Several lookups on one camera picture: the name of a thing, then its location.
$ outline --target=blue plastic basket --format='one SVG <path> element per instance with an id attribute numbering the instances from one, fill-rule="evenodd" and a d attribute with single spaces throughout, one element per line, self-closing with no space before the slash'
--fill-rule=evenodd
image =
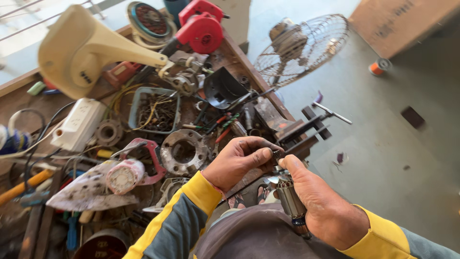
<path id="1" fill-rule="evenodd" d="M 138 121 L 138 109 L 141 100 L 141 94 L 164 94 L 164 95 L 171 95 L 174 93 L 174 90 L 163 89 L 163 88 L 155 88 L 155 87 L 139 87 L 136 92 L 134 93 L 134 97 L 132 99 L 131 110 L 129 112 L 129 120 L 128 125 L 131 129 L 138 128 L 137 121 Z M 156 130 L 147 130 L 147 129 L 138 129 L 143 132 L 155 133 L 155 134 L 171 134 L 177 130 L 177 124 L 180 120 L 180 95 L 176 93 L 173 98 L 177 100 L 176 105 L 176 116 L 174 117 L 174 123 L 172 126 L 171 131 L 156 131 Z"/>

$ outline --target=cardboard box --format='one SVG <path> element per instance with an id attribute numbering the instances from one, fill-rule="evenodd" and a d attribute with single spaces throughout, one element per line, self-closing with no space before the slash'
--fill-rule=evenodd
<path id="1" fill-rule="evenodd" d="M 362 0 L 349 18 L 356 32 L 389 59 L 441 28 L 460 0 Z"/>

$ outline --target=white extension socket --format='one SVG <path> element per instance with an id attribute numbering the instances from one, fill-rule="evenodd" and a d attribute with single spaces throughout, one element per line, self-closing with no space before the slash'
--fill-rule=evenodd
<path id="1" fill-rule="evenodd" d="M 65 150 L 82 152 L 102 121 L 105 106 L 92 99 L 79 99 L 61 127 L 53 132 L 51 144 Z"/>

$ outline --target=yellow handle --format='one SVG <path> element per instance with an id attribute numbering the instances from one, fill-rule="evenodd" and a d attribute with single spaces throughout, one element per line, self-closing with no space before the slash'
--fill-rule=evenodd
<path id="1" fill-rule="evenodd" d="M 53 171 L 50 169 L 45 169 L 38 173 L 36 176 L 30 178 L 27 183 L 30 186 L 35 186 L 38 185 L 39 183 L 43 182 L 44 180 L 50 178 L 53 175 Z M 4 192 L 2 195 L 0 195 L 0 206 L 3 204 L 11 201 L 14 197 L 20 195 L 23 193 L 25 190 L 24 183 L 20 183 L 16 185 L 15 187 L 11 188 L 10 190 Z"/>

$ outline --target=orange wire spool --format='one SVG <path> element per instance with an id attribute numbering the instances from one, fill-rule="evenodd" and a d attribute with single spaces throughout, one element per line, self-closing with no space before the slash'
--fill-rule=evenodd
<path id="1" fill-rule="evenodd" d="M 380 58 L 369 66 L 369 71 L 374 76 L 378 76 L 390 69 L 391 66 L 392 64 L 389 60 Z"/>

